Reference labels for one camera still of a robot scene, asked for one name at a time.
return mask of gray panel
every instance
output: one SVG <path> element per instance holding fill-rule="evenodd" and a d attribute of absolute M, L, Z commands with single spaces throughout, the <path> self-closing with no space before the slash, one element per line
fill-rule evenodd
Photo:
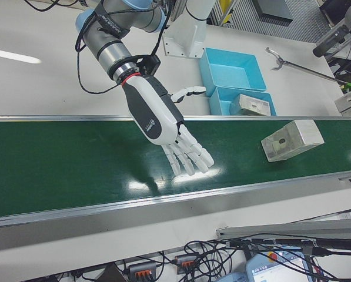
<path fill-rule="evenodd" d="M 317 42 L 330 28 L 314 0 L 285 0 L 294 21 L 286 26 L 282 21 L 261 18 L 252 0 L 240 0 L 230 18 L 228 28 L 255 32 L 303 42 Z M 222 14 L 218 1 L 212 11 L 212 22 L 218 23 Z"/>

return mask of blue bin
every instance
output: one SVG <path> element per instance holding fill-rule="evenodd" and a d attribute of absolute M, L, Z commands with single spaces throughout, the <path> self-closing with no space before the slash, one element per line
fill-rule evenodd
<path fill-rule="evenodd" d="M 217 86 L 255 91 L 267 89 L 254 55 L 206 48 L 199 67 L 208 97 Z"/>
<path fill-rule="evenodd" d="M 237 98 L 239 94 L 244 94 L 269 102 L 270 113 L 272 116 L 276 116 L 275 107 L 273 105 L 270 94 L 261 91 L 226 87 L 217 87 L 212 97 L 210 97 L 209 105 L 211 114 L 217 116 L 230 116 L 230 104 L 232 101 L 234 101 L 235 98 Z"/>

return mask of white table surface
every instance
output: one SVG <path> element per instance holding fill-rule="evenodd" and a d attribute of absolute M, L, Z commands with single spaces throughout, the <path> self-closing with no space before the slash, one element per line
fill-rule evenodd
<path fill-rule="evenodd" d="M 94 96 L 78 86 L 73 50 L 73 22 L 78 13 L 58 7 L 39 13 L 23 1 L 0 1 L 0 49 L 43 61 L 29 65 L 0 58 L 0 115 L 128 114 L 120 89 Z M 132 29 L 124 41 L 133 54 L 139 54 L 150 52 L 155 39 L 156 35 Z M 337 84 L 287 67 L 272 71 L 275 58 L 265 52 L 268 46 L 286 60 L 332 75 L 326 61 L 312 55 L 312 44 L 210 26 L 206 46 L 254 54 L 278 115 L 339 115 L 333 103 L 342 95 Z M 159 56 L 162 65 L 156 76 L 169 91 L 201 84 L 197 61 L 164 57 L 162 48 Z M 111 85 L 88 51 L 82 54 L 81 68 L 88 88 L 102 90 Z M 188 97 L 179 108 L 185 115 L 205 115 L 209 113 L 208 98 Z M 228 199 L 211 197 L 207 203 L 196 200 L 161 205 L 142 213 L 148 217 L 153 213 L 174 214 L 173 219 L 122 229 L 119 222 L 129 217 L 113 219 L 117 221 L 115 230 L 2 250 L 0 281 L 21 281 L 169 249 L 193 239 L 212 239 L 220 227 L 286 223 L 350 208 L 351 186 L 334 178 L 284 183 Z M 12 237 L 2 231 L 1 240 Z"/>

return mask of metal frame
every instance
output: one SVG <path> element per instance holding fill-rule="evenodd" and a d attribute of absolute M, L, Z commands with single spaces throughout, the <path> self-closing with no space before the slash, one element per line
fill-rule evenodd
<path fill-rule="evenodd" d="M 308 236 L 329 239 L 351 239 L 351 219 L 228 227 L 217 230 L 218 239 L 251 237 L 255 234 L 257 235 L 252 238 L 266 239 L 276 237 L 281 239 L 294 239 L 292 236 Z"/>
<path fill-rule="evenodd" d="M 232 0 L 232 2 L 230 3 L 229 7 L 226 9 L 225 13 L 223 13 L 223 15 L 220 16 L 220 20 L 218 22 L 219 26 L 223 26 L 223 23 L 224 23 L 224 21 L 226 21 L 226 18 L 230 14 L 230 11 L 232 9 L 234 9 L 239 4 L 239 2 L 240 2 L 240 0 Z"/>
<path fill-rule="evenodd" d="M 342 116 L 185 116 L 186 121 L 194 120 L 295 120 L 295 119 L 313 119 L 313 120 L 351 120 L 351 117 Z M 77 116 L 77 115 L 17 115 L 17 116 L 0 116 L 0 122 L 11 121 L 51 121 L 51 122 L 102 122 L 102 121 L 133 121 L 130 116 Z"/>
<path fill-rule="evenodd" d="M 187 116 L 186 120 L 293 120 L 293 119 L 310 119 L 310 117 L 279 117 L 279 116 Z M 314 117 L 314 120 L 351 120 L 351 117 Z M 126 116 L 0 116 L 0 122 L 9 122 L 9 121 L 131 121 L 131 117 Z M 59 209 L 51 211 L 41 211 L 36 213 L 28 214 L 18 214 L 14 216 L 6 216 L 0 218 L 0 227 L 3 226 L 14 226 L 18 224 L 33 223 L 45 220 L 54 220 L 54 219 L 65 219 L 70 217 L 82 217 L 90 216 L 93 214 L 100 214 L 104 212 L 110 212 L 114 210 L 122 209 L 131 209 L 134 207 L 143 207 L 156 204 L 164 203 L 176 203 L 193 199 L 200 199 L 203 197 L 211 196 L 220 196 L 220 195 L 229 195 L 235 193 L 242 193 L 248 191 L 254 191 L 258 189 L 266 189 L 273 187 L 273 184 L 280 184 L 291 182 L 294 180 L 306 180 L 306 179 L 315 179 L 321 177 L 330 177 L 336 176 L 341 179 L 351 178 L 351 172 L 341 172 L 341 173 L 329 173 L 321 174 L 318 176 L 307 176 L 307 177 L 298 177 L 294 179 L 285 179 L 275 182 L 265 182 L 250 184 L 244 186 L 233 186 L 226 187 L 221 189 L 205 190 L 200 192 L 190 192 L 175 194 L 171 196 L 159 196 L 151 197 L 139 200 L 130 200 L 119 203 L 111 204 L 99 204 L 94 206 L 85 206 L 77 207 L 70 209 Z"/>

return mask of conveyor belt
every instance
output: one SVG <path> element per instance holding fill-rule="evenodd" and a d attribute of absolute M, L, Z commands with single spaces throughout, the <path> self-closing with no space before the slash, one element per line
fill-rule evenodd
<path fill-rule="evenodd" d="M 288 122 L 187 121 L 215 165 L 174 178 L 131 120 L 0 121 L 0 217 L 351 171 L 351 120 L 316 120 L 324 145 L 269 163 L 260 141 Z"/>

